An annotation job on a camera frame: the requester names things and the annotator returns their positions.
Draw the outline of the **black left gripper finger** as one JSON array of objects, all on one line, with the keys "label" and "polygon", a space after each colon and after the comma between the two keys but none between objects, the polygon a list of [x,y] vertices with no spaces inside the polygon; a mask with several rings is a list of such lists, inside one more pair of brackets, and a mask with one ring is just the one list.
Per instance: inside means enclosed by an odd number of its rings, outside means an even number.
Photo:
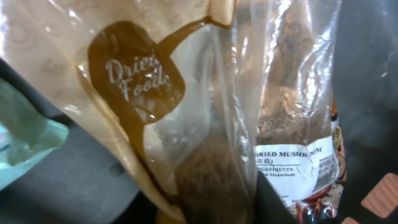
[{"label": "black left gripper finger", "polygon": [[257,172],[253,224],[298,224],[260,171]]}]

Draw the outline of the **brown white snack bag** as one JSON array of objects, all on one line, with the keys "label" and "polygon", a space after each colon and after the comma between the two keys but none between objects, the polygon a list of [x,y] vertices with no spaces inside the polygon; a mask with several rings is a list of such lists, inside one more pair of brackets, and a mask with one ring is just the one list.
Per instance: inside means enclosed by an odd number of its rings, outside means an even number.
[{"label": "brown white snack bag", "polygon": [[263,176],[300,223],[336,216],[339,0],[1,2],[1,58],[182,223],[250,223]]}]

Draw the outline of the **mint green wipes packet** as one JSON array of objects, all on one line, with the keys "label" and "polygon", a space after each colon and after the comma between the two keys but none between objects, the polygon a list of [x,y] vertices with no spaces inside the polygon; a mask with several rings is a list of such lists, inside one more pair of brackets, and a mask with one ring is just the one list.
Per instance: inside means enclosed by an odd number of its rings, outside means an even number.
[{"label": "mint green wipes packet", "polygon": [[68,133],[67,126],[44,117],[1,79],[1,189],[60,148]]}]

